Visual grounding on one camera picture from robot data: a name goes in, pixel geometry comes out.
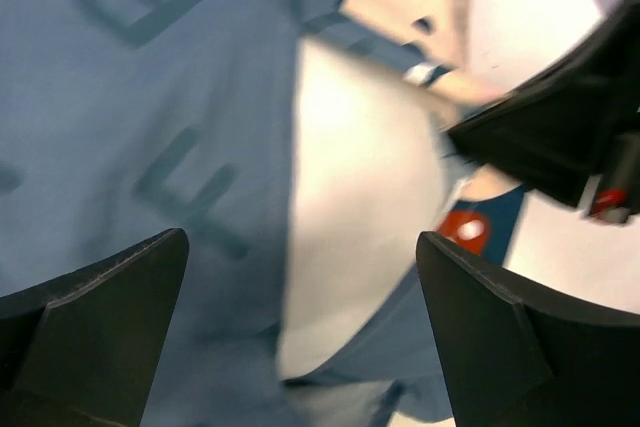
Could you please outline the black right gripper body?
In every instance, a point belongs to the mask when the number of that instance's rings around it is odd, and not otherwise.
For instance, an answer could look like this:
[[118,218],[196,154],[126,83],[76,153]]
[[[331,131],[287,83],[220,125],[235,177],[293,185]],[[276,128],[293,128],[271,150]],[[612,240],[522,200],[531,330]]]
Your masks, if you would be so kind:
[[639,0],[617,0],[575,48],[447,132],[456,150],[588,215],[639,212]]

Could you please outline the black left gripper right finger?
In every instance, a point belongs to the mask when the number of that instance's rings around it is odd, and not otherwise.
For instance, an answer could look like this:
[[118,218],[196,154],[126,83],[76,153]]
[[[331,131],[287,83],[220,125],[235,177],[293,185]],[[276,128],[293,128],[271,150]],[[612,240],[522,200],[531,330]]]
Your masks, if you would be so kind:
[[459,426],[636,426],[639,317],[493,265],[435,232],[417,269]]

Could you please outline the white pillow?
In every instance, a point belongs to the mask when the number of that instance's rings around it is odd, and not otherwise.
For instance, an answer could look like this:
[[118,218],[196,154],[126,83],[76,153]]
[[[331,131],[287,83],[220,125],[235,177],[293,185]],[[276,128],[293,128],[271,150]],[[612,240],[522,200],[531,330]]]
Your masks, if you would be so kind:
[[408,270],[450,192],[437,130],[456,115],[386,68],[300,43],[283,377],[337,353]]

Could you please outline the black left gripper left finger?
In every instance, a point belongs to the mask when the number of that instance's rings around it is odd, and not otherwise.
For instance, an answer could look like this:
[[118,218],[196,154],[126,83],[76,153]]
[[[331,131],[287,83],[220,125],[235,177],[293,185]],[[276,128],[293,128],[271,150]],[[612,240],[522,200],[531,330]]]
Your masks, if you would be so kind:
[[169,229],[2,297],[2,425],[139,425],[188,253]]

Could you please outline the blue letter print pillowcase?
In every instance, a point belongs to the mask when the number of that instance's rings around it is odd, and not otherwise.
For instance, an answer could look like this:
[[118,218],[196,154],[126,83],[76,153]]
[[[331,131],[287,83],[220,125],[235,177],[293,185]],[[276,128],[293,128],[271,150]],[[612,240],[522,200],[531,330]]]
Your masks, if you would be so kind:
[[299,46],[452,103],[469,0],[1,0],[1,290],[179,227],[185,279],[146,426],[386,426],[452,416],[414,257],[334,355],[280,374]]

